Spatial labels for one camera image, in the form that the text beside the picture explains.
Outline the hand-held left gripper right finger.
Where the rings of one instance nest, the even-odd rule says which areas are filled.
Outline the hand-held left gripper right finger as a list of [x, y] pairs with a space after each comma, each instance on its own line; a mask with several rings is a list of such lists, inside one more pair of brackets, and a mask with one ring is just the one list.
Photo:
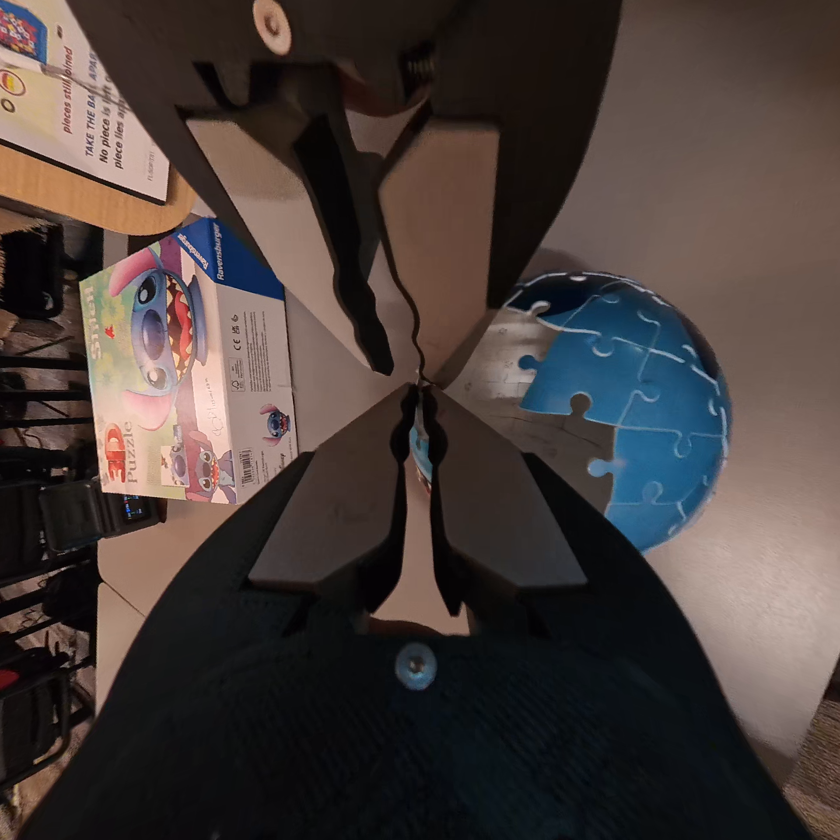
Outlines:
[[434, 577], [452, 615], [579, 590], [586, 575], [523, 453], [434, 385], [422, 390]]

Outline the blue puzzle ball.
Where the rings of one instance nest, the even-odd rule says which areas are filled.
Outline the blue puzzle ball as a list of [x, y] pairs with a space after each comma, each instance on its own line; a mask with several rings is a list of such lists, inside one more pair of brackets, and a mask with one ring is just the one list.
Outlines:
[[699, 517], [728, 458], [731, 399], [708, 341], [659, 294], [606, 272], [518, 283], [444, 391], [643, 554]]

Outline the printed puzzle box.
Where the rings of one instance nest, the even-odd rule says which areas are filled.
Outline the printed puzzle box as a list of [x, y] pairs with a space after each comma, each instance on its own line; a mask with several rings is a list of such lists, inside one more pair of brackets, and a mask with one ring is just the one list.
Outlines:
[[245, 503], [298, 456], [283, 286], [205, 217], [80, 282], [101, 488]]

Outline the printed instruction sheet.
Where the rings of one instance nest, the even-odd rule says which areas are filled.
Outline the printed instruction sheet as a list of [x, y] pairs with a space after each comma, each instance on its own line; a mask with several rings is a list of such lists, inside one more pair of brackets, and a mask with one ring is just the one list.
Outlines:
[[170, 164], [67, 2], [1, 2], [1, 143], [157, 206]]

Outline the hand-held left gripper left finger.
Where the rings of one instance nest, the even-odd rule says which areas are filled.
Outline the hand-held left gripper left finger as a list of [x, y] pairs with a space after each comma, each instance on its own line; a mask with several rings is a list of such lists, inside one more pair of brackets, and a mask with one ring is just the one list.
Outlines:
[[404, 384], [311, 454], [250, 583], [278, 592], [391, 594], [403, 570], [404, 464], [419, 390]]

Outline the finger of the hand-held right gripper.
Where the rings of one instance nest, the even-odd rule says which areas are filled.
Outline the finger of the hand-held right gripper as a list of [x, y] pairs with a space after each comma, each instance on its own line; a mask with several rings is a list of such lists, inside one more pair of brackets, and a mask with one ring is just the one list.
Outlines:
[[421, 376], [441, 389], [494, 313], [487, 292], [499, 135], [486, 123], [429, 119], [407, 132], [379, 186], [396, 279], [415, 312]]
[[231, 120], [186, 126], [280, 283], [352, 353], [380, 375], [394, 371], [370, 273], [378, 246], [364, 242], [342, 155], [329, 124], [316, 121], [299, 146], [316, 153], [323, 211], [303, 174]]

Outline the black electronic device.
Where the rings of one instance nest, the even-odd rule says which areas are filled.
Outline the black electronic device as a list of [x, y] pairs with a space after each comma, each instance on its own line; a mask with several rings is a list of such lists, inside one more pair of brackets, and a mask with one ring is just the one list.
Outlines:
[[105, 492], [97, 477], [46, 487], [38, 504], [47, 541], [55, 550], [151, 528], [167, 515], [166, 500]]

